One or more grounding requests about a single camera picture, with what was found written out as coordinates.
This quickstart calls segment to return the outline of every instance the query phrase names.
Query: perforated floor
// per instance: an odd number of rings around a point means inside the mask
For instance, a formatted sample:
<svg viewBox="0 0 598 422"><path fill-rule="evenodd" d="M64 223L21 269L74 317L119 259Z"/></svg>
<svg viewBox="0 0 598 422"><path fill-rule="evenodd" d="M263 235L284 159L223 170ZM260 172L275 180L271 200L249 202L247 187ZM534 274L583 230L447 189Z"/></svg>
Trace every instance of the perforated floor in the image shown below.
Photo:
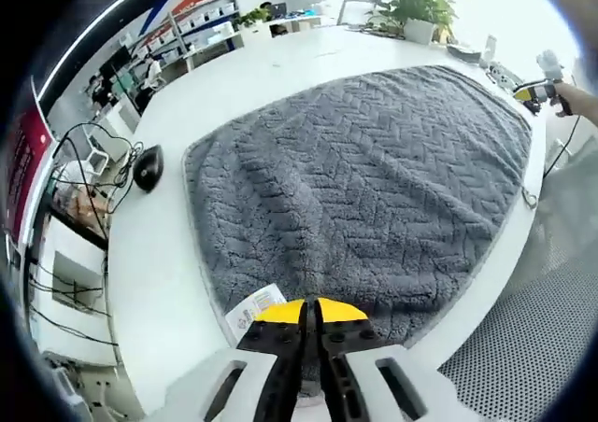
<svg viewBox="0 0 598 422"><path fill-rule="evenodd" d="M505 292L441 368L490 419L536 420L556 399L598 319L598 146L545 181Z"/></svg>

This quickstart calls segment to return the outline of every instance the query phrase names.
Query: computer mouse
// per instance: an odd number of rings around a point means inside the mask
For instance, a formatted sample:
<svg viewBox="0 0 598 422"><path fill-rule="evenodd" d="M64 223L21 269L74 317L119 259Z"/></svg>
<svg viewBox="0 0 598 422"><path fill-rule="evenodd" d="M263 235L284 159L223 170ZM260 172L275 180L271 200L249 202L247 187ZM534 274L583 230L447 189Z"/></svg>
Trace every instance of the computer mouse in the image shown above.
<svg viewBox="0 0 598 422"><path fill-rule="evenodd" d="M144 191L152 191L164 170L164 153L162 147L156 145L146 149L135 160L133 180Z"/></svg>

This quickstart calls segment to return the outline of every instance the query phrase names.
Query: hand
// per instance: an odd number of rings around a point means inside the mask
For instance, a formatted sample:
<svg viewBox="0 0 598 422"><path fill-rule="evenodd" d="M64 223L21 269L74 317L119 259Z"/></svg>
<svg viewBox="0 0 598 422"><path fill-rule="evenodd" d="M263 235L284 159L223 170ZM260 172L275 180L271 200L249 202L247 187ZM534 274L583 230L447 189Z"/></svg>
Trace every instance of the hand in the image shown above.
<svg viewBox="0 0 598 422"><path fill-rule="evenodd" d="M583 116L594 121L598 116L598 98L587 92L567 83L555 83L554 89L571 106L571 112L575 115ZM550 100L552 106L559 103L559 98L554 97ZM557 112L557 116L565 117L564 111Z"/></svg>

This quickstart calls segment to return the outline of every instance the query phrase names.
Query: textured gray blanket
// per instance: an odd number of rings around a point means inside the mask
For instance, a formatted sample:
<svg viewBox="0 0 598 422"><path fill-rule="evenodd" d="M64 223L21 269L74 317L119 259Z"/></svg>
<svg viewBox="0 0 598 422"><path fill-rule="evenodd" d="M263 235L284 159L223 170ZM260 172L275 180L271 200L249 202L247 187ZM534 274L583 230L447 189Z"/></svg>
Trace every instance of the textured gray blanket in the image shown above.
<svg viewBox="0 0 598 422"><path fill-rule="evenodd" d="M468 285L530 143L517 112L442 66L339 79L231 121L185 164L218 304L276 283L406 341Z"/></svg>

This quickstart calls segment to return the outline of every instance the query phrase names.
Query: potted plant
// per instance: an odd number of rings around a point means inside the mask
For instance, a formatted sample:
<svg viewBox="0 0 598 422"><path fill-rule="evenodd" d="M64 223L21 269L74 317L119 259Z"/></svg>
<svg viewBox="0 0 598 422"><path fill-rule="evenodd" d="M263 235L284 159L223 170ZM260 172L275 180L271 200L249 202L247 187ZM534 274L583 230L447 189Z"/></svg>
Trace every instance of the potted plant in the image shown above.
<svg viewBox="0 0 598 422"><path fill-rule="evenodd" d="M264 8L255 8L244 16L238 16L233 20L233 25L237 30L241 30L242 27L250 28L256 23L265 22L270 13Z"/></svg>
<svg viewBox="0 0 598 422"><path fill-rule="evenodd" d="M371 0L376 12L385 19L378 25L382 31L404 35L405 39L427 45L434 30L438 36L446 32L453 37L450 26L456 18L452 0Z"/></svg>

